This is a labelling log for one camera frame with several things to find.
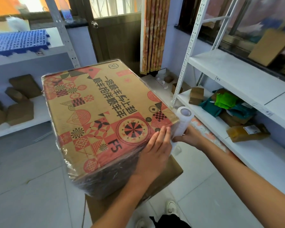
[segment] blue plastic crate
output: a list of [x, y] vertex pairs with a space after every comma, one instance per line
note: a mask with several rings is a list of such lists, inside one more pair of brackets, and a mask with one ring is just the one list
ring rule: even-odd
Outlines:
[[45, 29], [0, 33], [0, 55], [10, 56], [13, 53], [26, 53], [27, 50], [38, 52], [40, 49], [48, 49], [48, 37]]

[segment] perforated metal upright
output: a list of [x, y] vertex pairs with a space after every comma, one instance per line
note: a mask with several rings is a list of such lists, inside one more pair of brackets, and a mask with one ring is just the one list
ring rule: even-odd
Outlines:
[[[185, 77], [185, 73], [186, 73], [186, 69], [187, 69], [187, 65], [188, 65], [188, 60], [189, 60], [189, 57], [192, 56], [192, 52], [194, 50], [194, 46], [196, 44], [196, 40], [198, 39], [198, 33], [201, 30], [201, 25], [203, 23], [206, 23], [206, 22], [216, 22], [218, 20], [223, 20], [221, 28], [220, 28], [220, 30], [219, 30], [219, 32], [218, 32], [218, 34], [216, 36], [216, 39], [215, 39], [215, 41], [213, 43], [213, 46], [211, 48], [211, 50], [217, 49], [218, 46], [221, 43], [221, 40], [222, 40], [222, 38], [224, 36], [224, 33], [226, 32], [226, 29], [227, 29], [227, 26], [228, 26], [228, 24], [230, 22], [230, 19], [232, 18], [232, 15], [235, 12], [235, 8], [236, 8], [236, 5], [237, 5], [239, 0], [232, 0], [231, 1], [229, 9], [227, 11], [227, 14], [225, 16], [212, 18], [212, 19], [204, 19], [205, 18], [205, 14], [206, 14], [206, 10], [207, 10], [208, 4], [209, 4], [209, 1], [210, 0], [201, 0], [201, 4], [199, 6], [198, 14], [197, 14], [196, 19], [195, 19], [195, 23], [194, 23], [193, 30], [192, 30], [192, 33], [191, 33], [191, 37], [190, 37], [189, 45], [188, 45], [188, 48], [187, 48], [187, 51], [186, 51], [186, 55], [185, 55], [185, 59], [184, 59], [184, 62], [183, 62], [183, 66], [182, 66], [181, 71], [180, 71], [181, 73], [179, 75], [179, 79], [178, 79], [178, 82], [177, 82], [175, 93], [174, 93], [174, 96], [173, 96], [173, 99], [172, 99], [172, 106], [174, 106], [174, 104], [175, 104], [176, 97], [179, 94], [181, 85], [183, 83], [183, 80], [184, 80], [184, 77]], [[204, 76], [204, 74], [202, 73], [201, 76], [198, 79], [197, 85], [201, 82], [203, 76]]]
[[51, 16], [53, 18], [54, 25], [57, 27], [61, 41], [66, 47], [67, 53], [71, 59], [71, 62], [73, 63], [74, 68], [79, 68], [80, 63], [78, 61], [78, 57], [75, 53], [75, 50], [73, 48], [73, 45], [71, 43], [71, 40], [69, 38], [69, 34], [67, 33], [67, 30], [64, 26], [64, 21], [61, 18], [60, 12], [57, 8], [57, 5], [55, 3], [55, 0], [45, 0], [46, 4], [49, 8], [49, 11], [51, 13]]

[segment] shoe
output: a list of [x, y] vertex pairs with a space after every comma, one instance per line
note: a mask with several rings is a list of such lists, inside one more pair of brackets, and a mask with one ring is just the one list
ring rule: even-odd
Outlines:
[[135, 224], [135, 228], [148, 228], [146, 220], [144, 218], [139, 219]]
[[168, 201], [166, 203], [166, 210], [167, 215], [175, 214], [177, 217], [180, 216], [177, 208], [177, 204], [174, 201]]

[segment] door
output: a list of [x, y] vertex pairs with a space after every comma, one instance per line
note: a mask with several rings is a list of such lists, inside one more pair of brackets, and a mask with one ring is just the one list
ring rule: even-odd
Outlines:
[[120, 59], [139, 74], [141, 0], [83, 0], [98, 62]]

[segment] person's left hand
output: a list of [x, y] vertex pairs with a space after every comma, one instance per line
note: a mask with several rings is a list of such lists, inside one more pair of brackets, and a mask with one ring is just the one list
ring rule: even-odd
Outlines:
[[138, 175], [150, 185], [163, 172], [172, 149], [170, 136], [171, 128], [165, 126], [160, 129], [160, 132], [153, 134], [140, 153], [133, 175]]

